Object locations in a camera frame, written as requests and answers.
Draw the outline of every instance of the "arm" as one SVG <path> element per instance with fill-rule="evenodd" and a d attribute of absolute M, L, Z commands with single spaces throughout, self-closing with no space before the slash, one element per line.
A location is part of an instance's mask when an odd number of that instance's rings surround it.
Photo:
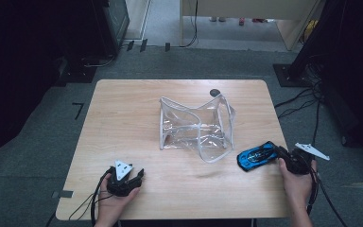
<path fill-rule="evenodd" d="M 311 166 L 317 170 L 317 163 L 312 161 Z M 306 212 L 306 201 L 311 194 L 312 179 L 309 174 L 295 175 L 287 170 L 285 160 L 279 159 L 279 168 L 284 179 L 285 193 L 290 205 L 290 218 L 292 227 L 313 226 Z"/>
<path fill-rule="evenodd" d="M 100 186 L 99 199 L 109 197 L 107 192 L 107 183 L 111 174 L 107 174 Z M 139 187 L 134 188 L 126 197 L 111 196 L 98 202 L 98 219 L 95 227 L 112 227 L 118 220 L 126 205 L 129 204 L 140 191 Z"/>

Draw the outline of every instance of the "wooden table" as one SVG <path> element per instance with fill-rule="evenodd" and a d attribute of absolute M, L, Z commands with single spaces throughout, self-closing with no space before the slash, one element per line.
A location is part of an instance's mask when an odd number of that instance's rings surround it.
<path fill-rule="evenodd" d="M 196 15 L 197 0 L 180 0 L 180 45 L 183 16 Z M 285 47 L 291 50 L 305 31 L 320 0 L 198 0 L 197 16 L 277 19 Z"/>
<path fill-rule="evenodd" d="M 197 107 L 212 99 L 209 92 L 214 88 L 236 110 L 235 151 L 207 164 L 191 150 L 160 150 L 160 97 Z M 69 219 L 115 160 L 133 164 L 131 177 L 141 168 L 146 173 L 142 190 L 121 219 L 287 217 L 276 161 L 251 172 L 236 164 L 240 151 L 267 140 L 285 147 L 262 80 L 101 80 L 63 188 L 74 196 L 60 199 L 57 218 Z M 90 219 L 89 212 L 81 219 Z"/>

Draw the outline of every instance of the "blue toy car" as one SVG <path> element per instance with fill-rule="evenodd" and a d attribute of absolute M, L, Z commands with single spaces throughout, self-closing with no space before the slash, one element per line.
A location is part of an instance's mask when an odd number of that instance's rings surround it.
<path fill-rule="evenodd" d="M 244 170 L 250 171 L 263 166 L 277 158 L 276 146 L 267 141 L 262 146 L 244 150 L 237 155 L 237 164 Z"/>

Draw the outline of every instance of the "wooden tabletop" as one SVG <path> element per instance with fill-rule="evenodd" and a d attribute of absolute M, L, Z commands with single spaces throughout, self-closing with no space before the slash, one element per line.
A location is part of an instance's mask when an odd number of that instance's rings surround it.
<path fill-rule="evenodd" d="M 207 164 L 191 150 L 160 150 L 160 98 L 190 107 L 212 99 L 218 89 L 235 108 L 234 151 Z M 115 160 L 141 168 L 139 195 L 121 219 L 280 218 L 288 216 L 276 161 L 245 172 L 236 156 L 268 140 L 286 148 L 267 85 L 262 80 L 103 79 L 96 85 L 56 216 L 71 214 L 94 193 Z M 76 212 L 78 218 L 86 205 Z M 89 211 L 81 219 L 90 219 Z"/>

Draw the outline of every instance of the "gray carpet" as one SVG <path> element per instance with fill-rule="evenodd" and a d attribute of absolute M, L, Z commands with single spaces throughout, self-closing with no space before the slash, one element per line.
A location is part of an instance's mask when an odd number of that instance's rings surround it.
<path fill-rule="evenodd" d="M 148 46 L 122 49 L 116 61 L 98 68 L 91 84 L 52 87 L 27 120 L 20 134 L 0 148 L 0 226 L 44 226 L 58 205 L 54 191 L 62 189 L 88 111 L 95 84 L 100 79 L 263 79 L 273 103 L 295 96 L 302 88 L 281 88 L 273 63 L 292 63 L 295 53 L 205 50 Z M 301 106 L 311 96 L 280 108 Z M 78 119 L 77 105 L 85 103 Z M 311 143 L 316 105 L 281 118 L 290 148 Z M 340 144 L 338 125 L 327 106 L 320 106 L 316 147 L 331 156 L 319 160 L 319 171 L 336 209 L 349 226 L 363 226 L 363 148 Z M 316 226 L 341 226 L 320 191 L 311 219 Z M 59 221 L 50 226 L 90 226 L 89 221 Z M 260 218 L 258 226 L 289 226 L 288 218 Z"/>

